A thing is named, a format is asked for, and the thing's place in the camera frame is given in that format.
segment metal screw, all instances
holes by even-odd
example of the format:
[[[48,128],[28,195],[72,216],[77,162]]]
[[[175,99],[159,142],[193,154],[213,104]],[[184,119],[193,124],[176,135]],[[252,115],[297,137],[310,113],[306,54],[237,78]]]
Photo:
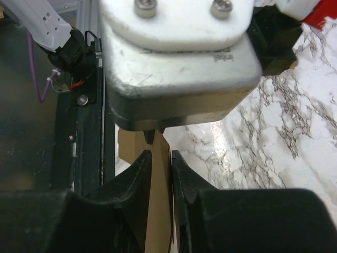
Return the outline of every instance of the metal screw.
[[[211,13],[214,17],[224,20],[230,16],[233,4],[230,0],[214,0],[211,6]]]
[[[157,14],[157,0],[134,0],[134,12],[142,18],[152,18]]]
[[[77,99],[77,103],[80,106],[84,106],[86,104],[88,104],[89,98],[86,95],[81,95],[78,99]]]

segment wire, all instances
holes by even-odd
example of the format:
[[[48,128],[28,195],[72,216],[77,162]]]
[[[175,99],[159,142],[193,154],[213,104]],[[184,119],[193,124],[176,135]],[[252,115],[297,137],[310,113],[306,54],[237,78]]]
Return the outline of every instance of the wire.
[[[93,36],[94,38],[97,38],[97,36],[92,31],[85,31],[84,33],[85,45],[88,45],[88,33],[90,33],[91,36]]]
[[[74,83],[70,86],[70,90],[72,90],[75,87],[78,87],[80,85],[84,84],[84,82],[82,80],[80,80],[78,83]]]
[[[57,75],[60,75],[60,70],[58,70],[58,69],[53,70],[53,72],[50,75],[50,77],[47,78],[47,83],[46,83],[46,86],[44,88],[44,91],[43,91],[43,94],[42,94],[42,97],[41,97],[40,91],[39,91],[39,87],[38,87],[37,77],[36,77],[36,71],[35,71],[33,37],[30,34],[30,32],[28,32],[28,31],[27,31],[27,37],[28,37],[29,63],[31,65],[31,73],[32,73],[34,87],[35,87],[35,92],[36,92],[36,96],[37,96],[37,99],[39,100],[39,102],[43,103],[46,100],[47,92],[48,92],[49,87],[52,84],[53,79]]]

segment cardboard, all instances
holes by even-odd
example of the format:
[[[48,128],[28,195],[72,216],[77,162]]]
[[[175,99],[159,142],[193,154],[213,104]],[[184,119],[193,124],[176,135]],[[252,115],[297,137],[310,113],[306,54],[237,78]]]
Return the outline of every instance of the cardboard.
[[[152,151],[152,178],[147,217],[145,253],[170,252],[173,231],[173,198],[170,173],[170,146],[156,130],[154,142],[148,145],[143,132],[118,131],[119,156],[133,163],[145,150]]]

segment white plastic housing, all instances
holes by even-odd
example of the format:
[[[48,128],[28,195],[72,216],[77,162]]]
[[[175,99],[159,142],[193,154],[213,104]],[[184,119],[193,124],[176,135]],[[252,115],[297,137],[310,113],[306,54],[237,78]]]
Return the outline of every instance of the white plastic housing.
[[[52,8],[47,0],[2,0],[22,21],[41,47],[55,52],[70,38],[71,26]]]
[[[320,0],[276,0],[280,12],[296,20],[305,19]]]
[[[156,51],[215,51],[234,45],[247,30],[254,0],[232,0],[227,19],[211,14],[213,0],[158,0],[153,18],[134,12],[134,0],[100,0],[101,13],[121,37]]]

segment white marble countertop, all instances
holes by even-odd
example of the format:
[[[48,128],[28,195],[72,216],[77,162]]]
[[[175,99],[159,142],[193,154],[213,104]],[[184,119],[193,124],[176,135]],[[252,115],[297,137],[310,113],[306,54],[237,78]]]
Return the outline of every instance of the white marble countertop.
[[[298,66],[264,78],[225,119],[164,136],[216,187],[310,189],[337,224],[337,21],[304,25],[294,48]]]

